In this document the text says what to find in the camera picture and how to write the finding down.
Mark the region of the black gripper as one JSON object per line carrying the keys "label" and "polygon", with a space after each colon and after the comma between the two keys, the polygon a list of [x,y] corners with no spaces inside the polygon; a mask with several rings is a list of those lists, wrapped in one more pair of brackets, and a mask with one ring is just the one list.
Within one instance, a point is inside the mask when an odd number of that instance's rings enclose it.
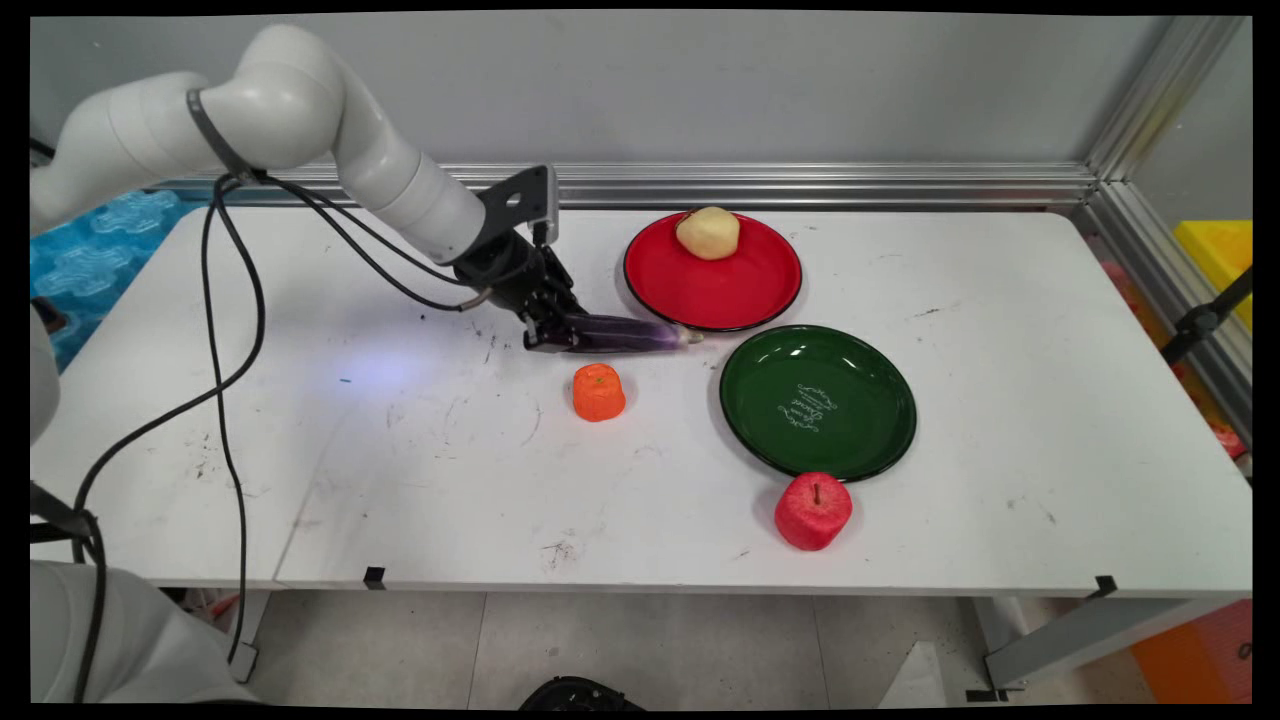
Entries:
{"label": "black gripper", "polygon": [[489,288],[493,304],[525,322],[527,351],[562,354],[579,346],[573,324],[591,314],[572,292],[545,231],[534,231],[530,240],[507,231],[453,263],[453,273],[466,286]]}

